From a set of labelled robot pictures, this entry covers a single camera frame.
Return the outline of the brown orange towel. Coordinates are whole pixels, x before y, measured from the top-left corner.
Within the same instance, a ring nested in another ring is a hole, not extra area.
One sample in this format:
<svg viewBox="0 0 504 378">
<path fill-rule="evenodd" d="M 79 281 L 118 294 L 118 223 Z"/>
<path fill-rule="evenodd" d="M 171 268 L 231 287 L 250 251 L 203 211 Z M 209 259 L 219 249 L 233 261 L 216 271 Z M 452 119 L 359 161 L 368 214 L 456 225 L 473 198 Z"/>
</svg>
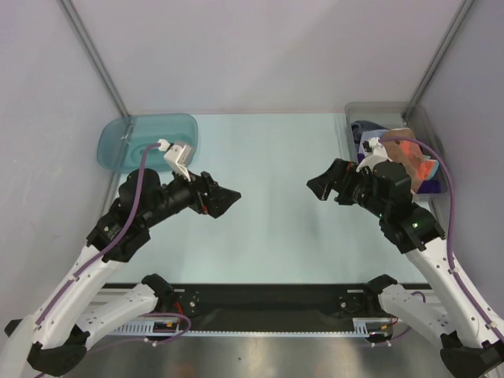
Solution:
<svg viewBox="0 0 504 378">
<path fill-rule="evenodd" d="M 411 178 L 411 190 L 417 193 L 423 181 L 435 179 L 439 162 L 425 155 L 410 139 L 415 139 L 414 133 L 408 128 L 401 128 L 386 132 L 380 141 L 385 146 L 388 157 L 404 166 Z"/>
</svg>

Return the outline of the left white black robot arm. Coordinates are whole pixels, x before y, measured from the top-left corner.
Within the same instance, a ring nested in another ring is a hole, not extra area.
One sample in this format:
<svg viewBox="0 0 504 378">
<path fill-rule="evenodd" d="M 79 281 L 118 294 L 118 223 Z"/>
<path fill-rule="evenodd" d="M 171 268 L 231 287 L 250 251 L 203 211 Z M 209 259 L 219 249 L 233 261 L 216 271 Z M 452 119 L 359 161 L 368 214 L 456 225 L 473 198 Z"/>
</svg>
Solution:
<svg viewBox="0 0 504 378">
<path fill-rule="evenodd" d="M 175 174 L 167 184 L 153 169 L 131 172 L 54 293 L 34 314 L 6 325 L 9 340 L 1 353 L 1 375 L 19 377 L 26 365 L 41 375 L 65 375 L 114 329 L 144 314 L 164 315 L 175 309 L 176 294 L 158 274 L 145 276 L 98 309 L 87 307 L 150 240 L 152 227 L 185 209 L 217 219 L 240 197 L 207 172 Z"/>
</svg>

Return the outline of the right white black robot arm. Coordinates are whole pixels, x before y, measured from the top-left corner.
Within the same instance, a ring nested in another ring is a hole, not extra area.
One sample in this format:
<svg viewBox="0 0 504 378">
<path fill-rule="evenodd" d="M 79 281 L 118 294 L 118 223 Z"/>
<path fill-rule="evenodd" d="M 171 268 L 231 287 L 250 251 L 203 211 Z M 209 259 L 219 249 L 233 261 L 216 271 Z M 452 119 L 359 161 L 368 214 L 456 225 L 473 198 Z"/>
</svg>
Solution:
<svg viewBox="0 0 504 378">
<path fill-rule="evenodd" d="M 502 318 L 455 264 L 436 218 L 413 202 L 403 165 L 383 161 L 360 169 L 337 158 L 306 185 L 321 201 L 335 191 L 338 204 L 359 205 L 378 217 L 385 238 L 417 267 L 444 308 L 438 311 L 382 275 L 369 281 L 371 291 L 362 297 L 366 313 L 404 321 L 439 350 L 455 377 L 482 377 L 503 363 Z"/>
</svg>

